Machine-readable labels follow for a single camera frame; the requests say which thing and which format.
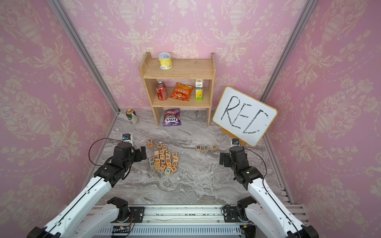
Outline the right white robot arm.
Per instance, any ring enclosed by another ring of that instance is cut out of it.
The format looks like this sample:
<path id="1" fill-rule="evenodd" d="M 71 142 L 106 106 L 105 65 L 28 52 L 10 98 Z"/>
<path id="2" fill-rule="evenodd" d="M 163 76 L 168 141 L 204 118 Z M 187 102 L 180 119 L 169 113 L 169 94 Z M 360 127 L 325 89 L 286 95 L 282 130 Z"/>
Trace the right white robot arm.
<path id="1" fill-rule="evenodd" d="M 304 225 L 271 190 L 265 175 L 249 165 L 243 146 L 235 145 L 220 153 L 220 165 L 231 168 L 234 179 L 251 196 L 237 202 L 239 218 L 253 222 L 268 238 L 318 238 L 316 229 Z"/>

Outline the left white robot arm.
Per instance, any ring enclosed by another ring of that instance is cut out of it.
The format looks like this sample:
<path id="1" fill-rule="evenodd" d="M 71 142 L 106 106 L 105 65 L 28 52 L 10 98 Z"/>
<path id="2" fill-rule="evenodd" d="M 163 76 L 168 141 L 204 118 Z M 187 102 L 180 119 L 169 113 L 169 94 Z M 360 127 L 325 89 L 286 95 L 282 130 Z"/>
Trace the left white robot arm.
<path id="1" fill-rule="evenodd" d="M 35 227 L 29 238 L 92 238 L 109 223 L 133 223 L 134 215 L 124 199 L 113 197 L 89 219 L 85 216 L 119 180 L 124 180 L 134 162 L 147 159 L 146 148 L 119 142 L 114 154 L 94 173 L 79 195 L 43 228 Z"/>

